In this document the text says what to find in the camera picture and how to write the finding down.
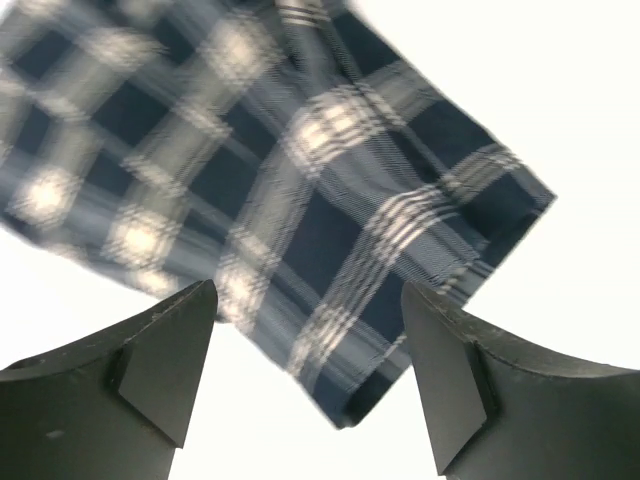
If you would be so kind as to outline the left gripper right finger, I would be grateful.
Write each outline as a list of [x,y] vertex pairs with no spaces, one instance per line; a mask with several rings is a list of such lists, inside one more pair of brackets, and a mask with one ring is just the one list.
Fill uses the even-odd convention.
[[638,478],[637,371],[536,345],[421,285],[401,304],[440,476]]

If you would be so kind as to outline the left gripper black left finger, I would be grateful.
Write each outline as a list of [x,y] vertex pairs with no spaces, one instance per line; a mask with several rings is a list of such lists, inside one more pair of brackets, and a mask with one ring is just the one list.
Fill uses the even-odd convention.
[[1,372],[4,479],[166,479],[183,448],[217,292],[148,310]]

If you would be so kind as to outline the navy plaid skirt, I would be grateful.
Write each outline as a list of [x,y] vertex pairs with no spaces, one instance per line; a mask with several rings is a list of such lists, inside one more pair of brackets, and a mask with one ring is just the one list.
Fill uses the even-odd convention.
[[15,1],[1,221],[218,318],[338,428],[410,360],[408,282],[458,304],[553,202],[342,1]]

